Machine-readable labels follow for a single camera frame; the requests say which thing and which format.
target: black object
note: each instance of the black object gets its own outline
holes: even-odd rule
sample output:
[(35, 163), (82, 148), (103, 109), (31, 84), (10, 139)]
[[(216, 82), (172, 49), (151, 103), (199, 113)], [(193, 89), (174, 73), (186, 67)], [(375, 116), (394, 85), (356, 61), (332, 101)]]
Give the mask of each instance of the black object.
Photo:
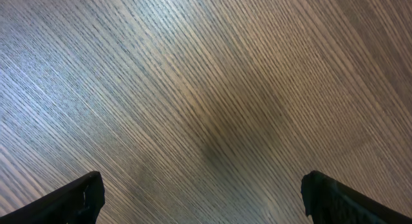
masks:
[(306, 215), (312, 215), (314, 224), (412, 224), (411, 218), (318, 171), (303, 177), (302, 197)]
[(94, 224), (104, 205), (99, 172), (90, 172), (46, 196), (0, 218), (0, 224)]

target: black plastic part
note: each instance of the black plastic part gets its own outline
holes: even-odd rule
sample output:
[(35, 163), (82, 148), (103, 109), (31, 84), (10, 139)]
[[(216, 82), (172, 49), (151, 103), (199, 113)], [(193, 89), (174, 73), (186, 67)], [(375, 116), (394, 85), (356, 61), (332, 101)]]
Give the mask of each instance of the black plastic part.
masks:
[(93, 171), (1, 217), (0, 224), (94, 224), (103, 205), (102, 177)]
[(402, 223), (412, 219), (349, 188), (318, 171), (302, 179), (306, 215), (314, 224)]

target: wood grain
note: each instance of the wood grain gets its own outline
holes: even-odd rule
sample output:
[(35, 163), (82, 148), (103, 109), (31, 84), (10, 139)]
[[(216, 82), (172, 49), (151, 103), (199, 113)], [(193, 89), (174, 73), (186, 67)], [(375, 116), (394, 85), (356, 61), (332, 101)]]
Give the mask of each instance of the wood grain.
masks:
[(310, 223), (317, 169), (412, 216), (412, 0), (0, 0), (0, 215)]

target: wooden surface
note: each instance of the wooden surface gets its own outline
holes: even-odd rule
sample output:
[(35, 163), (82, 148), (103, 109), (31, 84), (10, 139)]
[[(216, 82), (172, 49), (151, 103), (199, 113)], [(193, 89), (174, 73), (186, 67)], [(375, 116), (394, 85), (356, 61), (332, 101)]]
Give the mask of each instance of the wooden surface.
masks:
[(412, 0), (0, 0), (0, 215), (309, 223), (317, 169), (412, 216)]

